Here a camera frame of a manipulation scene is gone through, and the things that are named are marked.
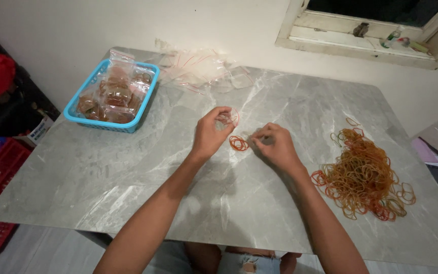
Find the table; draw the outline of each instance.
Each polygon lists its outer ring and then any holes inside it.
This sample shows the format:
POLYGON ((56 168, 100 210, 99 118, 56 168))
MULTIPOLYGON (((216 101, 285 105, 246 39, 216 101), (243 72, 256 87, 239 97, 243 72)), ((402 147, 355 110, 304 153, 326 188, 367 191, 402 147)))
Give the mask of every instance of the table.
MULTIPOLYGON (((137 60, 153 53, 131 50, 137 60)), ((117 233, 190 151, 197 120, 214 106, 236 108, 234 134, 267 122, 290 130, 310 172, 333 162, 330 133, 362 124, 391 158, 417 203, 395 222, 353 221, 324 196, 363 259, 438 266, 438 185, 374 86, 249 68, 254 86, 210 95, 159 87, 134 134, 91 129, 61 115, 0 196, 0 221, 117 233)), ((287 179, 253 150, 225 142, 196 175, 167 239, 313 253, 287 179)))

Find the hand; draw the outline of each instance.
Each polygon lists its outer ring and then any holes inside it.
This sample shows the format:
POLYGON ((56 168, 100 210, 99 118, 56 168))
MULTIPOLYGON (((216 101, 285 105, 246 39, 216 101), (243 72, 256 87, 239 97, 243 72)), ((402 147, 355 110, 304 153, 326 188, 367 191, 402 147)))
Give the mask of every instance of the hand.
POLYGON ((223 130, 217 130, 216 121, 223 120, 222 116, 228 116, 230 111, 230 107, 215 107, 197 122, 191 154, 208 160, 216 153, 234 130, 233 123, 229 123, 223 130))
POLYGON ((261 153, 282 171, 290 173, 298 167, 303 167, 287 129, 277 124, 268 123, 262 129, 253 133, 251 139, 261 153), (272 138, 270 141, 272 144, 265 145, 259 140, 260 138, 272 138))

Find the pink object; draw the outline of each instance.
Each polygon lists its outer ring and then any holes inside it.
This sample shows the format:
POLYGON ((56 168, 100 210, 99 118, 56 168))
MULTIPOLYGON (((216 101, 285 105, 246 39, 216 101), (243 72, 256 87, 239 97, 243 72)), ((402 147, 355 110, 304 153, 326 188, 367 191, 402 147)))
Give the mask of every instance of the pink object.
POLYGON ((412 141, 412 147, 417 151, 418 156, 422 161, 426 163, 438 163, 434 152, 429 148, 429 146, 420 138, 412 141))

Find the window sill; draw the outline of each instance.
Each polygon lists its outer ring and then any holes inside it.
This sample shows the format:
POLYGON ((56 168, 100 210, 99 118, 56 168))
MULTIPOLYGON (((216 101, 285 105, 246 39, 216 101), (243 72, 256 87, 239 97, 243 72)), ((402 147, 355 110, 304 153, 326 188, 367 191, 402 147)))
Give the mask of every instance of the window sill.
POLYGON ((357 38, 352 34, 316 31, 307 27, 293 26, 288 39, 278 38, 275 45, 423 69, 438 68, 438 62, 434 57, 405 48, 399 43, 387 49, 380 45, 377 38, 357 38))

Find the blue plastic basket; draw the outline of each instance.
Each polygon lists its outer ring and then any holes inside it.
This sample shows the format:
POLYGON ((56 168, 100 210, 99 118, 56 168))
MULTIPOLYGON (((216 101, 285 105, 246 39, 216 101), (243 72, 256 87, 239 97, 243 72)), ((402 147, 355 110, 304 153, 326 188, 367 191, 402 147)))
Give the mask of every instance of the blue plastic basket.
POLYGON ((138 127, 138 122, 141 119, 141 115, 143 115, 144 109, 148 105, 148 100, 150 99, 150 96, 153 93, 153 90, 155 88, 155 84, 156 84, 157 79, 158 79, 158 74, 160 74, 160 69, 155 65, 136 62, 136 64, 138 64, 140 66, 147 67, 151 71, 155 72, 155 77, 153 77, 153 81, 151 82, 150 88, 149 88, 147 94, 145 95, 143 102, 140 106, 140 109, 138 109, 138 113, 136 114, 136 117, 133 119, 133 121, 126 123, 126 124, 95 121, 95 120, 85 119, 85 118, 79 117, 79 115, 76 111, 77 103, 79 101, 80 92, 83 89, 85 89, 88 85, 96 83, 97 74, 106 72, 107 66, 109 65, 109 63, 110 63, 109 59, 104 59, 99 63, 99 65, 97 65, 97 67, 94 69, 94 71, 89 75, 89 77, 82 84, 82 86, 79 88, 79 90, 77 90, 76 94, 72 97, 70 102, 65 107, 64 117, 67 118, 67 120, 69 120, 71 122, 76 122, 76 123, 79 123, 82 126, 86 126, 86 127, 133 133, 136 130, 136 128, 138 127))

